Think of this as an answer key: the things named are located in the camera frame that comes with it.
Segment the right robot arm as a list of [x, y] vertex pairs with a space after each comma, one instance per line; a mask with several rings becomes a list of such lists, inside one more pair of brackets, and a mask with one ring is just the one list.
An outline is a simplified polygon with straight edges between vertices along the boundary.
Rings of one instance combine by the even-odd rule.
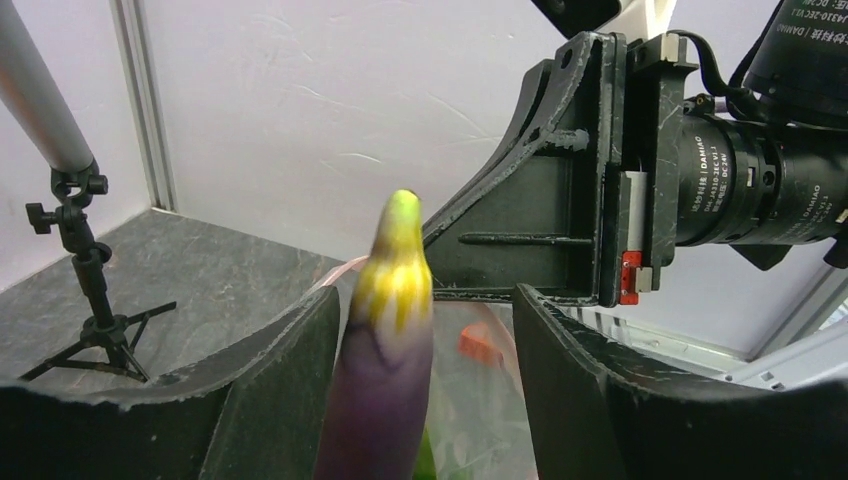
[[847, 5], [781, 1], [729, 79], [661, 1], [540, 1], [564, 36], [529, 69], [486, 164], [425, 224], [442, 301], [526, 284], [634, 305], [676, 251], [767, 270], [831, 241], [847, 265]]

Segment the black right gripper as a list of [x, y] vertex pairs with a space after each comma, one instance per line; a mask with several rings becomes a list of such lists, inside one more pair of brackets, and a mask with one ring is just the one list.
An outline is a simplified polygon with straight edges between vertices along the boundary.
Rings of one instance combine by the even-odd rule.
[[794, 246], [831, 240], [824, 262], [846, 268], [846, 130], [724, 119], [705, 94], [683, 117], [696, 69], [676, 33], [628, 50], [624, 165], [646, 175], [636, 291], [659, 289], [675, 243], [728, 245], [767, 271]]

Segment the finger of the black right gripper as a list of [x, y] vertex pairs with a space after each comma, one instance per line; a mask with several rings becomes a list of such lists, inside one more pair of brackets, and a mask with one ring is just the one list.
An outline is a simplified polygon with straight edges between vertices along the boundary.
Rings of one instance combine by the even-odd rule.
[[625, 81], [619, 33], [579, 33], [525, 73], [490, 158], [425, 223], [438, 300], [506, 302], [518, 284], [597, 300]]

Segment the green toy leafy vegetable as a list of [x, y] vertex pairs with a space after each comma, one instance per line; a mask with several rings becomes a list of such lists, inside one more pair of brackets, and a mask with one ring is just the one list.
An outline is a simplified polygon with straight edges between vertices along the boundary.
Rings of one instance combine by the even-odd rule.
[[439, 472], [436, 466], [433, 447], [431, 445], [428, 430], [425, 429], [422, 435], [421, 444], [418, 449], [416, 461], [414, 464], [413, 480], [437, 480], [437, 479], [469, 479], [468, 474], [462, 470], [455, 470], [446, 473]]

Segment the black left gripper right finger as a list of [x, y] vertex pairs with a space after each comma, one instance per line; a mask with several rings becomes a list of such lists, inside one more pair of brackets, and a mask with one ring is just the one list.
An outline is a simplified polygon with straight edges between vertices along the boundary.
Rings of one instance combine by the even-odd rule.
[[542, 479], [843, 479], [847, 384], [767, 391], [646, 356], [512, 292], [517, 357]]

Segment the clear dotted zip bag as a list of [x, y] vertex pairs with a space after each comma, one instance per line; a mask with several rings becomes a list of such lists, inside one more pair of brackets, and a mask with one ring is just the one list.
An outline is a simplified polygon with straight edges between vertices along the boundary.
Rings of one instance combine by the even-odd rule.
[[[351, 270], [338, 349], [351, 292], [367, 257], [331, 270], [323, 285]], [[533, 479], [530, 439], [517, 352], [510, 326], [492, 307], [443, 304], [433, 316], [434, 356], [425, 429], [439, 472], [469, 479]]]

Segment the purple toy eggplant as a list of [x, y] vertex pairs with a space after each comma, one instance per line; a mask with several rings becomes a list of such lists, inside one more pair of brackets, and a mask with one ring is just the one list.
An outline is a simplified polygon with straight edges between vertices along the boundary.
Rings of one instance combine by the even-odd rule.
[[428, 414], [433, 303], [421, 199], [398, 189], [351, 292], [313, 478], [413, 477]]

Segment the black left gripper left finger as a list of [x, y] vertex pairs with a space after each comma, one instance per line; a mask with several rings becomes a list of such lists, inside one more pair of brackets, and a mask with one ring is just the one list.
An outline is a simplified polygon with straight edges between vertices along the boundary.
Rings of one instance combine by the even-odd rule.
[[251, 335], [135, 388], [1, 384], [5, 479], [308, 479], [340, 325], [321, 287]]

